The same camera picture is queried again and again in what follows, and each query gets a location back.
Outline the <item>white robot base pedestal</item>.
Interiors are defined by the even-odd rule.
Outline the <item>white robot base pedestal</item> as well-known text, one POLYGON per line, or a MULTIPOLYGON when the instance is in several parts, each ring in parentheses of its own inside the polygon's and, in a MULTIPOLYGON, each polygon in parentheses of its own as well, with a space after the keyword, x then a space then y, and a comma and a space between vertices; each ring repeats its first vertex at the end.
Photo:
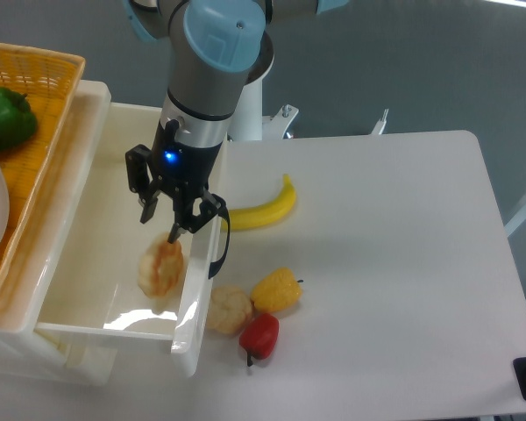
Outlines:
POLYGON ((231 118, 228 140, 259 141, 292 139, 289 127, 298 117, 299 109, 291 104, 283 104, 270 116, 263 114, 263 81, 274 64, 274 47, 270 36, 265 32, 259 55, 248 74, 247 81, 231 118))

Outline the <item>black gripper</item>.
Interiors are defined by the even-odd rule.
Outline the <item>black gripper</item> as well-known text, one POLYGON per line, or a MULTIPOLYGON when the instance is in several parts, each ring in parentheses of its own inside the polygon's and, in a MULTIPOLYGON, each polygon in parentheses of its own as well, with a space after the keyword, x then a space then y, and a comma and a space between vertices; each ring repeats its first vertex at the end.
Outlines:
POLYGON ((154 215, 158 195, 172 199, 174 223, 167 242, 184 232, 195 233, 215 217, 226 217, 225 200, 209 192, 209 177, 219 146, 187 146, 177 139, 180 125, 171 119, 158 124, 151 147, 136 145, 125 153, 129 190, 139 195, 140 223, 154 215))

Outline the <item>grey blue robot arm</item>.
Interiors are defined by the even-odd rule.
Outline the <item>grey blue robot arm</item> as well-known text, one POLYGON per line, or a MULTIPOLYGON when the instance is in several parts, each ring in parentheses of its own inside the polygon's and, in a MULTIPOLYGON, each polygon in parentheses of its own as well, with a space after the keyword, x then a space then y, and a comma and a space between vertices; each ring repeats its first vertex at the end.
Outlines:
POLYGON ((343 6, 343 1, 124 2, 139 36, 168 38, 173 56, 153 144, 135 146, 126 155, 142 222, 153 216, 160 193, 173 201, 171 243, 225 214, 225 201, 210 194, 208 180, 267 26, 343 6))

